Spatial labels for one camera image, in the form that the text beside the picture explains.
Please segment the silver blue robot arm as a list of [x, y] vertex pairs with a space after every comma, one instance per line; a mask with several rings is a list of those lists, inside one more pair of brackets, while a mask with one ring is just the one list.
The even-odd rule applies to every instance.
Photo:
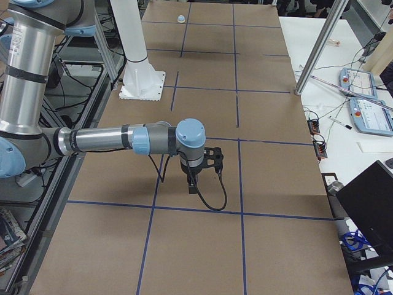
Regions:
[[184, 119], [173, 126], [122, 125], [114, 128], [42, 128], [42, 100], [56, 38], [93, 36], [93, 1], [10, 1], [12, 40], [1, 95], [1, 177], [10, 178], [48, 160], [80, 152], [132, 150], [136, 154], [179, 156], [189, 192], [198, 193], [197, 175], [205, 168], [223, 170], [220, 148], [206, 147], [203, 124]]

